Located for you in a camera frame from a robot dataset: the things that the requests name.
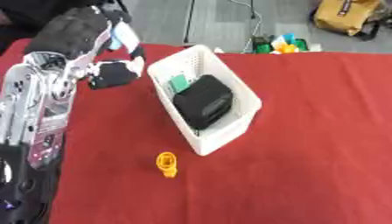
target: bag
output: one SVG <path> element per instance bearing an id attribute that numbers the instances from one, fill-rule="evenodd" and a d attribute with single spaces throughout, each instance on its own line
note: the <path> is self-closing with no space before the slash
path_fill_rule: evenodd
<path id="1" fill-rule="evenodd" d="M 175 94 L 173 103 L 189 126 L 204 130 L 231 109 L 233 93 L 215 77 L 206 74 Z"/>
<path id="2" fill-rule="evenodd" d="M 379 4 L 380 0 L 323 0 L 311 17 L 318 28 L 370 40 L 375 38 L 380 23 L 375 21 L 370 33 L 362 28 Z"/>

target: black case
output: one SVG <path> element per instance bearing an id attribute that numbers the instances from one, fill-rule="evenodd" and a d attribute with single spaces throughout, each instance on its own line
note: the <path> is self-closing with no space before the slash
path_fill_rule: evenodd
<path id="1" fill-rule="evenodd" d="M 231 109 L 233 93 L 215 77 L 206 74 L 174 95 L 173 103 L 191 127 L 204 130 Z"/>

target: orange spool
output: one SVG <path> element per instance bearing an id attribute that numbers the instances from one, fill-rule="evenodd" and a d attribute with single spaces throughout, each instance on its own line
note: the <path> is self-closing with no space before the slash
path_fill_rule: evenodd
<path id="1" fill-rule="evenodd" d="M 171 152 L 163 152 L 157 156 L 157 167 L 166 178 L 175 178 L 177 175 L 177 159 Z"/>

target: yellow bag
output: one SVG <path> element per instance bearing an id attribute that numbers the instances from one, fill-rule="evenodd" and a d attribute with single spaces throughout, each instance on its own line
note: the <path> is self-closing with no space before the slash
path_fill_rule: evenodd
<path id="1" fill-rule="evenodd" d="M 362 30 L 379 4 L 380 0 L 323 0 L 314 23 L 318 28 L 353 36 Z"/>

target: green block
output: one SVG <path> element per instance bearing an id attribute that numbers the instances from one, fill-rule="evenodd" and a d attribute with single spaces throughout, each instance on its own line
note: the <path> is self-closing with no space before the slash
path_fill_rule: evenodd
<path id="1" fill-rule="evenodd" d="M 256 53 L 270 53 L 271 46 L 270 46 L 270 44 L 258 45 L 255 52 Z"/>
<path id="2" fill-rule="evenodd" d="M 170 80 L 170 85 L 176 94 L 184 91 L 189 87 L 189 83 L 183 74 L 177 75 L 174 78 L 172 78 Z"/>
<path id="3" fill-rule="evenodd" d="M 306 44 L 306 41 L 304 39 L 297 38 L 296 41 L 294 41 L 294 45 L 298 47 L 300 52 L 309 51 L 308 45 Z"/>

